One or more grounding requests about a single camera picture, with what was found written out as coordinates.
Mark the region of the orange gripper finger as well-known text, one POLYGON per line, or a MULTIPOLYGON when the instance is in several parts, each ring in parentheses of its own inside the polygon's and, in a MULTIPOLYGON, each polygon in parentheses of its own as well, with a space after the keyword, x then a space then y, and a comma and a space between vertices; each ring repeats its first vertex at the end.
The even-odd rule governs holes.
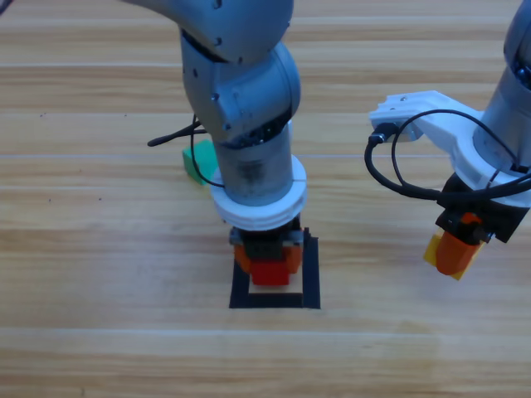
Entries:
POLYGON ((285 265, 290 274, 296 274, 302 264, 303 247, 300 245, 285 247, 285 265))
POLYGON ((436 224, 442 230, 436 248, 436 268, 447 276, 462 276, 485 245, 483 221, 475 214, 443 213, 436 224))
POLYGON ((246 274, 251 272, 252 261, 247 255, 244 245, 234 245, 234 260, 246 274))

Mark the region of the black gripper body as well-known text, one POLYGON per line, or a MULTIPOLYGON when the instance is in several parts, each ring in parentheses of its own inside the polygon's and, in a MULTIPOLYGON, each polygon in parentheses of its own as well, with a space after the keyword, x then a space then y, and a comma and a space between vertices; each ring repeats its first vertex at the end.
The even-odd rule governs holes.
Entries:
POLYGON ((253 260, 282 260, 285 247, 304 243, 304 232, 300 218, 295 217, 286 224, 268 231, 246 231, 232 227, 229 243, 244 245, 247 255, 253 260))
POLYGON ((492 200, 436 203, 444 208, 436 225, 465 244, 489 243, 492 237, 507 243, 529 212, 492 200))

